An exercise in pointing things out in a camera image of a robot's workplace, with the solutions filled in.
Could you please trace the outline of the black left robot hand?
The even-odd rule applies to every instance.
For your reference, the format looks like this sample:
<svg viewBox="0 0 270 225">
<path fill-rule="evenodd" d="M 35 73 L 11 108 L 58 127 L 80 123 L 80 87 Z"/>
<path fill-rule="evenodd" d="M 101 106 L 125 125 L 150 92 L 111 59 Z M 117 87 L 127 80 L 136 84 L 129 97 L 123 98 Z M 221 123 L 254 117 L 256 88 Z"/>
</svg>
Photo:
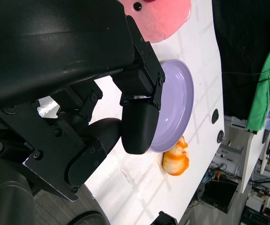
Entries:
<svg viewBox="0 0 270 225">
<path fill-rule="evenodd" d="M 117 0 L 0 0 L 0 158 L 70 201 L 154 138 L 165 74 Z"/>
</svg>

